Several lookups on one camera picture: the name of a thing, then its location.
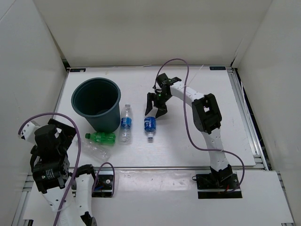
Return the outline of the blue label bottle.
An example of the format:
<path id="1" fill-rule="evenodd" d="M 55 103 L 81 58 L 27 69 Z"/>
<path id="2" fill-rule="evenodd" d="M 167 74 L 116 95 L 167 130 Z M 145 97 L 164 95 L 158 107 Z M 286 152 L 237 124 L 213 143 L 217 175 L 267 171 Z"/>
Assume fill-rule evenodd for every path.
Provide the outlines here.
<path id="1" fill-rule="evenodd" d="M 119 136 L 122 143 L 130 142 L 132 138 L 132 108 L 130 104 L 125 104 L 121 112 Z"/>
<path id="2" fill-rule="evenodd" d="M 144 132 L 149 142 L 152 142 L 156 133 L 156 118 L 147 116 L 144 118 Z"/>

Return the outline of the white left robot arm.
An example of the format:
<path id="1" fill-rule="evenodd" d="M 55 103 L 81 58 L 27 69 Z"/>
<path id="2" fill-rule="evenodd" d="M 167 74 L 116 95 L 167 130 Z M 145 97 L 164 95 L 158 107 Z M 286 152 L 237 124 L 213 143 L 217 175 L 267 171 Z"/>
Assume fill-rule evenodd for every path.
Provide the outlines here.
<path id="1" fill-rule="evenodd" d="M 54 119 L 38 127 L 31 150 L 31 172 L 38 191 L 55 215 L 57 226 L 95 226 L 92 215 L 92 188 L 99 177 L 91 164 L 69 171 L 67 150 L 76 130 Z"/>

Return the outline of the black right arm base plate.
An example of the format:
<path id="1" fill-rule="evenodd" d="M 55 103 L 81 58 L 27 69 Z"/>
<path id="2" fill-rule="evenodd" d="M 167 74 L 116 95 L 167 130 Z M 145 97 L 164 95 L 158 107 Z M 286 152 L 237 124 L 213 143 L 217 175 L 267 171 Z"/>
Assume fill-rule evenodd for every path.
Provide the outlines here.
<path id="1" fill-rule="evenodd" d="M 221 184 L 214 181 L 211 173 L 196 174 L 191 178 L 197 183 L 198 199 L 241 199 L 243 198 L 237 174 Z"/>

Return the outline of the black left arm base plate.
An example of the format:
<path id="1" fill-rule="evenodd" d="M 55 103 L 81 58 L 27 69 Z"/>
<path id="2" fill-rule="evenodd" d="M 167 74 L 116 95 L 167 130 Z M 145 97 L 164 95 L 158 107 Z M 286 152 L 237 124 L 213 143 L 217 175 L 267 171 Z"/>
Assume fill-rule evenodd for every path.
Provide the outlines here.
<path id="1" fill-rule="evenodd" d="M 112 170 L 100 171 L 98 174 L 98 182 L 92 192 L 93 198 L 112 198 L 113 189 L 115 188 L 115 177 Z"/>

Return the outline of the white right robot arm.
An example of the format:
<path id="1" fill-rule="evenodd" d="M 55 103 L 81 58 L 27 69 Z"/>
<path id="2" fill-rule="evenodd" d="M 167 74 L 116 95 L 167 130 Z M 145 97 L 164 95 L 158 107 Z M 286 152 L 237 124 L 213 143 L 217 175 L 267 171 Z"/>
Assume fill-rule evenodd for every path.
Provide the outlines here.
<path id="1" fill-rule="evenodd" d="M 215 96 L 211 93 L 207 95 L 199 93 L 186 87 L 180 78 L 168 78 L 165 73 L 156 78 L 156 83 L 159 89 L 147 94 L 145 115 L 153 113 L 153 108 L 157 109 L 156 118 L 165 115 L 166 102 L 171 97 L 177 97 L 185 105 L 189 105 L 192 108 L 194 125 L 201 132 L 209 152 L 211 182 L 216 188 L 224 187 L 233 171 L 223 152 L 220 133 L 222 115 Z"/>

